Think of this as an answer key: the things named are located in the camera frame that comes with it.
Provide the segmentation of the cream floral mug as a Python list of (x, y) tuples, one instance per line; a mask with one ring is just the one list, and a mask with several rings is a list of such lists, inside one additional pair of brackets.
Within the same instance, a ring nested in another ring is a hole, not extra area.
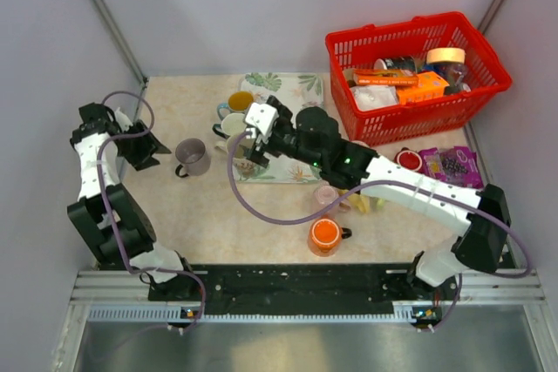
[(215, 143), (215, 148), (233, 156), (233, 172), (236, 180), (248, 181), (254, 179), (263, 170), (262, 167), (247, 159), (248, 152), (251, 150), (254, 140), (243, 138), (237, 148), (233, 150), (234, 142), (239, 137), (238, 134), (229, 137), (227, 140), (219, 140)]

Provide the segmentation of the dark green mug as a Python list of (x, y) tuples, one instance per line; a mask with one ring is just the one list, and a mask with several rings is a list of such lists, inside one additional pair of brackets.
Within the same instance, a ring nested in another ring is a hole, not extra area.
[(212, 131), (221, 138), (228, 139), (246, 130), (244, 122), (245, 115), (242, 113), (231, 113), (227, 115), (220, 123), (214, 124)]

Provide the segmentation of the lilac purple mug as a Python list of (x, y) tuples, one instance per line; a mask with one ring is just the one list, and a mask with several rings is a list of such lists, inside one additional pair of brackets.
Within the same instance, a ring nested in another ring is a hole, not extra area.
[(179, 161), (174, 173), (179, 178), (201, 176), (209, 170), (211, 158), (208, 149), (200, 139), (182, 140), (176, 146), (174, 155)]

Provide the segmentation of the light blue butterfly mug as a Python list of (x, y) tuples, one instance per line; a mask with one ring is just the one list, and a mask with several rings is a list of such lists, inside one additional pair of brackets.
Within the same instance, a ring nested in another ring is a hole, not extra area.
[(218, 104), (217, 116), (220, 120), (232, 113), (244, 113), (255, 102), (255, 96), (249, 91), (237, 91), (229, 96), (228, 100)]

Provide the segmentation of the orange mug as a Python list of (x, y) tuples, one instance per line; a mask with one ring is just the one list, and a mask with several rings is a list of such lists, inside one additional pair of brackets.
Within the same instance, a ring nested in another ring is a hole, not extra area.
[(311, 224), (307, 243), (313, 254), (328, 257), (338, 250), (343, 240), (351, 236), (352, 230), (348, 227), (341, 227), (332, 218), (322, 217)]

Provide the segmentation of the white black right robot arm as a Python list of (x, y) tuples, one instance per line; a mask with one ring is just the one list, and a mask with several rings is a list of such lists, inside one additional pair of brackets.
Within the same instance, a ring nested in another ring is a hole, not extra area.
[(454, 186), (413, 172), (375, 150), (343, 139), (338, 122), (320, 107), (293, 114), (276, 97), (253, 103), (244, 122), (254, 139), (248, 159), (268, 166), (269, 156), (287, 156), (319, 171), (322, 180), (405, 206), (453, 231), (453, 238), (419, 253), (406, 274), (409, 292), (424, 299), (467, 269), (493, 274), (510, 226), (504, 191)]

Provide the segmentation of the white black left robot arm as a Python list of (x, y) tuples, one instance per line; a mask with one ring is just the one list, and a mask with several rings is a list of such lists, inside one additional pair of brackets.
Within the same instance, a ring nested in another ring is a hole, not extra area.
[(79, 109), (70, 144), (79, 157), (81, 187), (67, 215), (101, 268), (132, 269), (152, 301), (192, 297), (199, 286), (187, 261), (158, 243), (151, 221), (119, 178), (118, 158), (136, 171), (159, 164), (169, 149), (123, 112), (90, 103)]

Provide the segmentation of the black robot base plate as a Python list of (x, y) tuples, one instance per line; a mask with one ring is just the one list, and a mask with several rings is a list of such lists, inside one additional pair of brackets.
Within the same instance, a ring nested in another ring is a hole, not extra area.
[(409, 264), (205, 264), (200, 281), (152, 284), (149, 301), (205, 301), (208, 315), (388, 314), (394, 301), (449, 301), (456, 281), (409, 282)]

